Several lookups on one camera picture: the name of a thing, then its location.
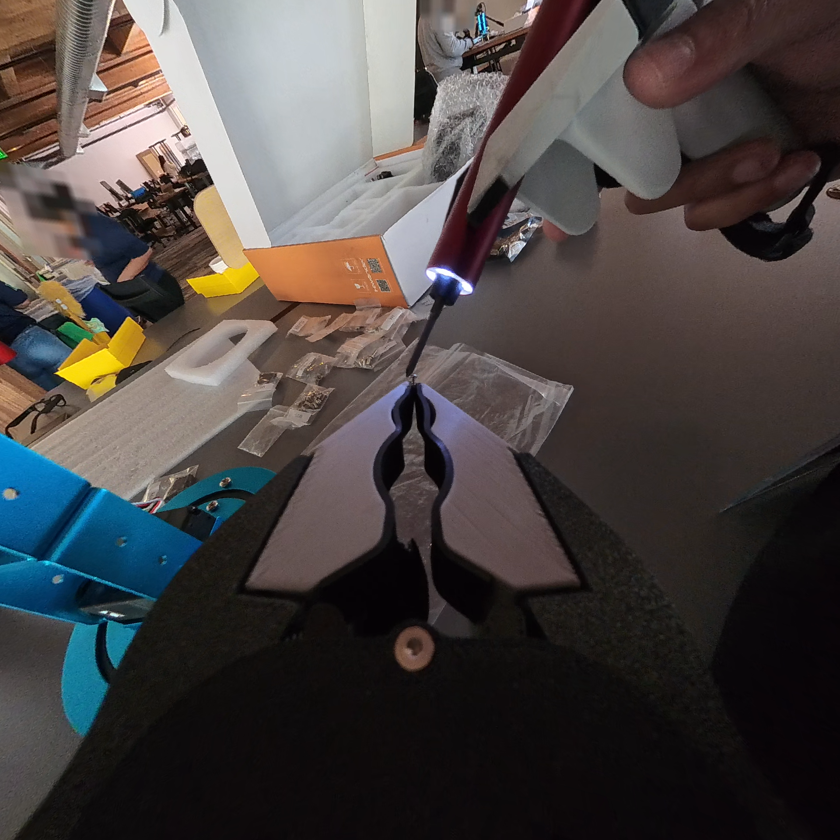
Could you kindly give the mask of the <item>small yellow plastic bin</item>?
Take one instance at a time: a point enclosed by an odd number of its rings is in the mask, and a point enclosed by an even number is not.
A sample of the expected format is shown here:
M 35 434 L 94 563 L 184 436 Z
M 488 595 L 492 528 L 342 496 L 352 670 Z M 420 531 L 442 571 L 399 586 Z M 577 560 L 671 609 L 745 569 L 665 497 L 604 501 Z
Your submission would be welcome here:
M 190 278 L 186 283 L 196 294 L 205 298 L 238 295 L 252 286 L 259 273 L 249 262 L 240 268 L 228 267 L 221 273 Z

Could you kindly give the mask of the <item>bubble wrap bag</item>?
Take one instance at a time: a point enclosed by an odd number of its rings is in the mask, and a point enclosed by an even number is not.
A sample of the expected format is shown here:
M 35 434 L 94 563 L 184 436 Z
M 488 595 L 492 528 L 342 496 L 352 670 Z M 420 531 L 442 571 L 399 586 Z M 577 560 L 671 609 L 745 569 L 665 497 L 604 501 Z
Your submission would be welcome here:
M 492 71 L 441 81 L 423 147 L 425 183 L 445 182 L 473 158 L 508 80 Z

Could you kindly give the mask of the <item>blue toy robot arm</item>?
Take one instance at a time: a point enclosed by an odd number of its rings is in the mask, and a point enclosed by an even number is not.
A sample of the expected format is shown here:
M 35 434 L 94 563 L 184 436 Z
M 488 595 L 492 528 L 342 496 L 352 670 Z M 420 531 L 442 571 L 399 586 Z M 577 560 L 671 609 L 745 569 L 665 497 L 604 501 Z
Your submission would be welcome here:
M 202 543 L 275 476 L 222 470 L 133 503 L 8 437 L 1 446 L 1 604 L 72 624 L 61 699 L 91 729 L 151 608 Z

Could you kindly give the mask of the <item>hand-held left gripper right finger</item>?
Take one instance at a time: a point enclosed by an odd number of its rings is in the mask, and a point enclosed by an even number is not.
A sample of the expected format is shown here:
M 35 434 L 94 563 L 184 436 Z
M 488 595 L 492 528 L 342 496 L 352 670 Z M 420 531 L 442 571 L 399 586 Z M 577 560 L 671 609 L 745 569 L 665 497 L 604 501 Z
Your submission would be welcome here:
M 432 576 L 448 604 L 484 623 L 533 596 L 585 588 L 517 451 L 427 385 L 417 386 L 417 430 L 437 490 Z

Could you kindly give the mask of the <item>white orange cardboard box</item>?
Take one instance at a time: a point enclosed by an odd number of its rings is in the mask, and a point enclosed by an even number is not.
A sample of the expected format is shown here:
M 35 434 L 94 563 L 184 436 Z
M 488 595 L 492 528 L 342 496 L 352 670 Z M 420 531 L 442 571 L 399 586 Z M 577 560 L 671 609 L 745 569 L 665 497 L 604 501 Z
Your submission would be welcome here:
M 277 299 L 411 306 L 466 163 L 425 183 L 417 2 L 126 2 Z

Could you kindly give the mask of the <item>red electric screwdriver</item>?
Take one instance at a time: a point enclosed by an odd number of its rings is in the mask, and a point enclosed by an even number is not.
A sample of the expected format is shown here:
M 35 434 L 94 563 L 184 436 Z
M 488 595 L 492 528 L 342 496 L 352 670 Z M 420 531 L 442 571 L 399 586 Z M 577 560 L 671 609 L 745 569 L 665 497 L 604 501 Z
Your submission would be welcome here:
M 526 165 L 515 164 L 542 105 L 552 95 L 544 71 L 595 7 L 588 1 L 543 2 L 467 171 L 459 177 L 441 235 L 427 265 L 434 301 L 406 367 L 411 381 L 445 307 L 473 293 L 497 234 L 516 197 Z

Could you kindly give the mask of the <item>large yellow plastic bin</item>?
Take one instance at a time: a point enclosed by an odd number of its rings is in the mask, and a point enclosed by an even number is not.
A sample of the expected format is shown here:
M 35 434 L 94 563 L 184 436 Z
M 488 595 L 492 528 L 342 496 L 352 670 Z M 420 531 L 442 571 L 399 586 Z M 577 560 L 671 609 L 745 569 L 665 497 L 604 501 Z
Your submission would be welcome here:
M 63 380 L 87 389 L 95 380 L 120 373 L 133 363 L 145 341 L 144 330 L 131 318 L 105 343 L 84 339 L 59 367 L 56 375 Z

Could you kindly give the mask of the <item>white foam insert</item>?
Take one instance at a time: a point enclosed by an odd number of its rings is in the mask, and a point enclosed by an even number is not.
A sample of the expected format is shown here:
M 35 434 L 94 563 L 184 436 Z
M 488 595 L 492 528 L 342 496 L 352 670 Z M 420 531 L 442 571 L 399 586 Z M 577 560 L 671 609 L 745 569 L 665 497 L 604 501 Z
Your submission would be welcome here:
M 268 320 L 224 320 L 173 357 L 164 371 L 174 380 L 207 386 L 239 374 L 257 377 L 250 356 L 276 333 Z

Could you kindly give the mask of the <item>white foam sheet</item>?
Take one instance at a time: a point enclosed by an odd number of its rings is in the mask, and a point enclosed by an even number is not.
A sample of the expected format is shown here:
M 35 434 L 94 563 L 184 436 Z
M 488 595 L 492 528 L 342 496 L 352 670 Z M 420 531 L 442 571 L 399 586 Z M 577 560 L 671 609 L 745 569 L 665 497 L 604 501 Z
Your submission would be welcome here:
M 245 414 L 237 402 L 253 376 L 235 374 L 218 386 L 174 380 L 165 367 L 183 350 L 73 416 L 33 450 L 94 487 L 133 498 Z

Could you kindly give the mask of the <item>yellow feather duster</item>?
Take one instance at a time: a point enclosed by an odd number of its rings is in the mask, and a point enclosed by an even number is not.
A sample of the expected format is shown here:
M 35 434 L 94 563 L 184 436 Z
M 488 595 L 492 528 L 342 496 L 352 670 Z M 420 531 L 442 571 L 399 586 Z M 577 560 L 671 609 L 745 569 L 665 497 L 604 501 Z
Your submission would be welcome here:
M 86 313 L 70 291 L 57 280 L 40 280 L 36 292 L 47 301 L 62 317 L 84 327 L 87 322 Z

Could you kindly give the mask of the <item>person's right hand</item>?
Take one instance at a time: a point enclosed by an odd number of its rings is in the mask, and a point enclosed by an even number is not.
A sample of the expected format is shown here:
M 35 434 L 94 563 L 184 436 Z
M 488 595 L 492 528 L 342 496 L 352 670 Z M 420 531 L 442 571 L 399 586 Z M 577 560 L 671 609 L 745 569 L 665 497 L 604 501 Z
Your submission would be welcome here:
M 751 66 L 787 115 L 802 147 L 771 139 L 734 146 L 683 166 L 672 188 L 631 214 L 684 208 L 688 229 L 725 228 L 787 203 L 817 174 L 817 145 L 839 137 L 839 2 L 716 1 L 629 57 L 624 79 L 637 100 L 672 109 Z

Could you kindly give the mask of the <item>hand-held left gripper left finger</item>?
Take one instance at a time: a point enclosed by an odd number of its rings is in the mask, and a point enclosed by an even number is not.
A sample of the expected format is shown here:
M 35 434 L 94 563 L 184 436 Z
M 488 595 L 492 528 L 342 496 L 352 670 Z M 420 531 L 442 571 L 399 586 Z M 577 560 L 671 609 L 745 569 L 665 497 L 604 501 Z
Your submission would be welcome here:
M 355 634 L 423 624 L 424 562 L 396 532 L 416 388 L 397 386 L 312 450 L 246 579 L 249 594 L 334 607 Z

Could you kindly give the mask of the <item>green cloth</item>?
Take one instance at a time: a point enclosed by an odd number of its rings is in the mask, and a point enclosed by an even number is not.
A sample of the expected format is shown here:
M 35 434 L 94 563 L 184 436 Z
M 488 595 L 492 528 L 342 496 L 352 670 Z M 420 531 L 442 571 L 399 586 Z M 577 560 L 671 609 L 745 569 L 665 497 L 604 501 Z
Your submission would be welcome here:
M 96 345 L 108 345 L 111 337 L 105 325 L 98 318 L 88 321 L 66 320 L 56 330 L 58 336 L 71 348 L 75 348 L 82 341 L 90 341 Z

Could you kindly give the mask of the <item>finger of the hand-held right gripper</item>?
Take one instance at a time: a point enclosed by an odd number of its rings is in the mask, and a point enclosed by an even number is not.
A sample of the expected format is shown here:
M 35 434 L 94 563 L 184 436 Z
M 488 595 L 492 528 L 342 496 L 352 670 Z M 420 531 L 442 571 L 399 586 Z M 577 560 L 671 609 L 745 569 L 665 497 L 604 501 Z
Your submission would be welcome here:
M 526 165 L 517 194 L 557 228 L 591 228 L 601 209 L 595 165 L 561 135 L 599 93 L 638 42 L 623 2 L 599 2 L 539 81 L 556 82 L 514 162 Z

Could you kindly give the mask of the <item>row of wooden desks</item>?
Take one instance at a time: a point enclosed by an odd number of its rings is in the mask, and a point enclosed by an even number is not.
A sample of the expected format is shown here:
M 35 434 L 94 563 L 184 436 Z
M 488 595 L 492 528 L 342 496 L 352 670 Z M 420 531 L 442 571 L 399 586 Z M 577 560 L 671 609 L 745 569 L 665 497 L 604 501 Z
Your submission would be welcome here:
M 184 155 L 184 162 L 176 164 L 163 143 L 143 152 L 140 162 L 152 164 L 150 180 L 137 188 L 121 180 L 116 186 L 101 182 L 111 201 L 100 205 L 99 213 L 147 245 L 167 245 L 200 229 L 195 201 L 214 182 L 200 153 L 187 150 Z

